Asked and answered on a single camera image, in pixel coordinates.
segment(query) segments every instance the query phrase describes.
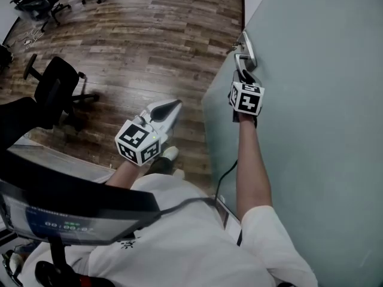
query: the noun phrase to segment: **black and white marker cube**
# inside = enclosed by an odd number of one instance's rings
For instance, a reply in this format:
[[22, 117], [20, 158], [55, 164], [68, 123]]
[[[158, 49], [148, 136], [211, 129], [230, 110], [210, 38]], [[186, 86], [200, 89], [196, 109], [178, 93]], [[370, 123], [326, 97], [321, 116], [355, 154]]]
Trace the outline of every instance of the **black and white marker cube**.
[[230, 93], [230, 104], [237, 112], [258, 116], [262, 107], [262, 98], [265, 89], [233, 80]]
[[142, 166], [161, 152], [160, 136], [127, 120], [114, 138], [118, 153]]

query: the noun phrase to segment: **shoe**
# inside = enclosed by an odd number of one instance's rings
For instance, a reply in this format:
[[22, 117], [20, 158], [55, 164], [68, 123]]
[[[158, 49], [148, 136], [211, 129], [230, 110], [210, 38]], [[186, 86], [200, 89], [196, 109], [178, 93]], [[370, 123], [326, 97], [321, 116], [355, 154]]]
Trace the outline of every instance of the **shoe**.
[[170, 148], [167, 148], [163, 154], [162, 154], [162, 157], [166, 157], [168, 159], [170, 159], [171, 161], [174, 161], [176, 159], [176, 157], [178, 156], [178, 153], [180, 151], [178, 150], [178, 148], [176, 148], [175, 146], [171, 146]]
[[174, 173], [173, 176], [176, 177], [177, 179], [185, 179], [185, 171], [181, 169], [177, 169]]

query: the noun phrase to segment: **frosted glass panel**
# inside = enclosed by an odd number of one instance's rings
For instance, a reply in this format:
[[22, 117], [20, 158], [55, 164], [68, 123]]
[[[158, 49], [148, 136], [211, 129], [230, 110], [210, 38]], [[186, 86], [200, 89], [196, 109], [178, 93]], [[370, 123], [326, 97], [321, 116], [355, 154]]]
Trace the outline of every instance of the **frosted glass panel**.
[[[322, 286], [383, 282], [383, 0], [263, 0], [246, 31], [265, 90], [273, 203]], [[230, 55], [203, 100], [214, 181], [236, 160]], [[219, 193], [235, 213], [235, 172]]]

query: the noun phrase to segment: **white t-shirt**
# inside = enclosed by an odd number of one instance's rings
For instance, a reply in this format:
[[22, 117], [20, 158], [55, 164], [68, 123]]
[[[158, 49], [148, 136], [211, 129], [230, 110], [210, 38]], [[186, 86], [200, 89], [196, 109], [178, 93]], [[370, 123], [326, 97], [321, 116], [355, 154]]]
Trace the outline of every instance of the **white t-shirt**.
[[[169, 175], [144, 176], [132, 189], [153, 193], [161, 210], [188, 198], [206, 197], [194, 185]], [[224, 231], [217, 211], [204, 202], [163, 216], [135, 236], [109, 246], [67, 247], [66, 261], [77, 273], [104, 277], [116, 287], [273, 287], [280, 280], [298, 287], [317, 286], [270, 206], [245, 214], [241, 247]], [[52, 262], [47, 243], [26, 260], [24, 287], [39, 286], [34, 275], [38, 261]]]

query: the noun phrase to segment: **display screen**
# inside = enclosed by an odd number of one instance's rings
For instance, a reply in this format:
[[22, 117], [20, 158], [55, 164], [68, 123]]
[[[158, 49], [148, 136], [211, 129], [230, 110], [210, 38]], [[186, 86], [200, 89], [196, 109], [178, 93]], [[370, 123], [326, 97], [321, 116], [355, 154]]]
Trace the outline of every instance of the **display screen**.
[[137, 220], [88, 218], [52, 212], [6, 195], [3, 199], [3, 213], [8, 225], [15, 232], [31, 238], [60, 237], [63, 242], [75, 243], [109, 242], [137, 223]]

